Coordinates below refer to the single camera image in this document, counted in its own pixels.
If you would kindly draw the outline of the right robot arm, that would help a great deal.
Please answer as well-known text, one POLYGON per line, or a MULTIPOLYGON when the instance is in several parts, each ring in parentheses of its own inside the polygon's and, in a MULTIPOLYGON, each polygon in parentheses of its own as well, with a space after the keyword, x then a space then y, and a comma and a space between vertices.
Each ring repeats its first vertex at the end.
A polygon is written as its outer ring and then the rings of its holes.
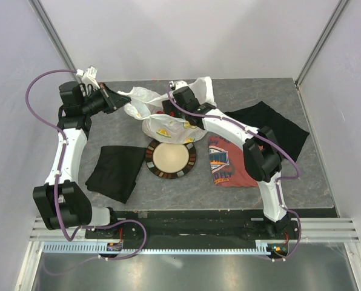
POLYGON ((282 160, 293 159, 278 144, 273 131, 257 129, 230 118, 215 106, 201 104, 190 86, 184 82, 169 82, 167 96, 191 125, 215 133, 236 145, 241 151, 246 172, 256 180, 263 201, 264 231, 273 239, 286 231, 289 211, 282 192, 282 160))

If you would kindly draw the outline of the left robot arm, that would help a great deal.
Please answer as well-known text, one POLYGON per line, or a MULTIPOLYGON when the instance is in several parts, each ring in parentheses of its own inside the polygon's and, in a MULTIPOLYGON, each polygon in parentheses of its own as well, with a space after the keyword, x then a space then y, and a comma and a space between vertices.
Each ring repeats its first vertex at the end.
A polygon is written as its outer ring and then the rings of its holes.
POLYGON ((78 186, 79 165, 87 144, 91 117, 113 113, 131 99, 112 91, 104 83, 93 88, 76 81, 59 86, 62 106, 58 113, 58 148, 44 185, 35 187, 33 199, 49 230, 79 226, 99 226, 106 238, 119 233, 119 223, 108 207, 93 207, 78 186))

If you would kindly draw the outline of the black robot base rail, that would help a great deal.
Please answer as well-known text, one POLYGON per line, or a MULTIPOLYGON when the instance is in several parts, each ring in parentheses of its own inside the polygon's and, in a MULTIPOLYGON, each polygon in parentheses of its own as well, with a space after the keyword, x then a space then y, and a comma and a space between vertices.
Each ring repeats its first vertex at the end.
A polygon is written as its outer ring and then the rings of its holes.
POLYGON ((228 238, 236 243, 259 239, 293 241, 299 237, 294 215, 270 222, 261 210, 112 211, 111 222, 135 219, 147 231, 147 244, 158 247, 165 239, 228 238))

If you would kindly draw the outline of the white plastic bag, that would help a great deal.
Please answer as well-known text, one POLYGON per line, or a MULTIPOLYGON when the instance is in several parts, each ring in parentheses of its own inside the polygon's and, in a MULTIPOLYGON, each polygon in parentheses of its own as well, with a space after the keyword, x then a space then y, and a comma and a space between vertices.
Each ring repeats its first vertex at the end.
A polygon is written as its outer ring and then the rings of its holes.
POLYGON ((142 131, 159 142, 186 144, 202 139, 207 133, 184 119, 157 114, 157 111, 163 111, 162 101, 168 100, 167 94, 160 95, 144 87, 118 93, 131 98, 124 106, 125 113, 142 121, 142 131))

